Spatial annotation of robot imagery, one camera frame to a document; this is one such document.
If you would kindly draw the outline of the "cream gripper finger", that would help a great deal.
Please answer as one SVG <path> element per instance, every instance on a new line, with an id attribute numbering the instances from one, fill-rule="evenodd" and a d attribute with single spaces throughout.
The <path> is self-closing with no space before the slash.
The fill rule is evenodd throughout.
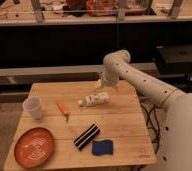
<path id="1" fill-rule="evenodd" d="M 99 79 L 99 80 L 97 80 L 97 81 L 95 82 L 93 90 L 94 90 L 94 91 L 97 91 L 97 90 L 100 90 L 100 89 L 102 89 L 102 88 L 103 88 L 102 80 Z"/>

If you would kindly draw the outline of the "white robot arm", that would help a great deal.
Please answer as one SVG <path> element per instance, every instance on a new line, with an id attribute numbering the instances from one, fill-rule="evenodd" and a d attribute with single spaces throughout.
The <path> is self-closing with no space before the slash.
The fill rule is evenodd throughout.
<path id="1" fill-rule="evenodd" d="M 146 74 L 130 65 L 131 55 L 123 49 L 103 58 L 105 70 L 97 88 L 116 87 L 126 80 L 166 112 L 165 171 L 192 171 L 192 93 Z"/>

